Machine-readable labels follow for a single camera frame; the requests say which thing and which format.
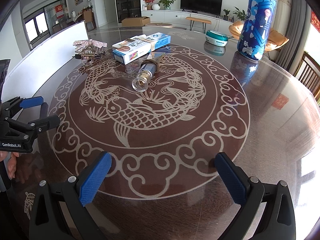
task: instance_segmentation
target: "cardboard box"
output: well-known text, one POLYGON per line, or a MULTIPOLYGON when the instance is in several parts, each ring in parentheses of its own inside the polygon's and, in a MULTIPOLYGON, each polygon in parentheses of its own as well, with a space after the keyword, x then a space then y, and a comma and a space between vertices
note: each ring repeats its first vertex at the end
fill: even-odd
POLYGON ((169 44, 171 36, 163 33, 154 33, 147 37, 134 36, 126 41, 112 45, 115 59, 125 65, 155 49, 169 44))
POLYGON ((139 27, 150 23, 149 17, 130 17, 122 20, 122 27, 139 27))

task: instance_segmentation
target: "tv screen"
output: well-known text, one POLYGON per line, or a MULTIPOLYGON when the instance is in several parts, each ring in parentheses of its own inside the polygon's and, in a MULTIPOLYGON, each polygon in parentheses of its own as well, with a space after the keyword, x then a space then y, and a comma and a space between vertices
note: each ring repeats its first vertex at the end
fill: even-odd
POLYGON ((181 0, 180 8, 192 11, 201 11, 212 14, 221 14, 222 0, 181 0))

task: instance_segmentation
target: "blue gripper pad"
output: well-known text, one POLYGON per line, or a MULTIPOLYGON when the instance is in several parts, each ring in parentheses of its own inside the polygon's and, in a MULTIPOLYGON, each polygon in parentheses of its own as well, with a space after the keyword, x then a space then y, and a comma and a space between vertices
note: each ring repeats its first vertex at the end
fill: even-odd
POLYGON ((109 153, 105 153, 80 187, 79 200, 82 206, 92 202, 110 168, 111 155, 109 153))
POLYGON ((222 154, 216 155, 214 165, 233 201, 236 204, 244 205, 247 202, 246 188, 222 154))
POLYGON ((20 103, 20 107, 26 109, 43 104, 43 97, 26 98, 20 103))

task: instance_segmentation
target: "glass tabletop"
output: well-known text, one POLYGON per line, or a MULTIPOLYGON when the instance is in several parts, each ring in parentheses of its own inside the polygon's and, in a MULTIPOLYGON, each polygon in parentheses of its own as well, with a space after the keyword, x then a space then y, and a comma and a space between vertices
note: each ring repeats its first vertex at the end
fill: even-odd
MULTIPOLYGON (((57 131, 40 134, 33 154, 17 159, 8 192, 23 230, 36 187, 66 180, 101 150, 112 167, 89 213, 108 239, 218 239, 237 213, 212 159, 224 151, 248 176, 285 180, 303 239, 320 216, 319 108, 296 78, 263 57, 254 62, 236 41, 217 47, 201 33, 160 27, 91 33, 108 43, 104 57, 84 68, 72 59, 35 94, 47 108, 25 109, 19 120, 58 114, 57 131), (144 59, 124 66, 112 44, 156 32, 171 36, 150 87, 131 87, 144 59)), ((261 218, 261 205, 246 239, 261 218)), ((62 206, 72 233, 77 231, 62 206)))

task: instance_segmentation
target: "flower pot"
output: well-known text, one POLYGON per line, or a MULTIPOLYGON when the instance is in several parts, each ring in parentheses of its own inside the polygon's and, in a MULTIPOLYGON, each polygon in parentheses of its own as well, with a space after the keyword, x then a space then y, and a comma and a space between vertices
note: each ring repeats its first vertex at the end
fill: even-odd
POLYGON ((154 5, 152 6, 152 9, 155 10, 155 11, 160 10, 160 5, 158 5, 158 4, 156 3, 156 4, 154 4, 154 5))

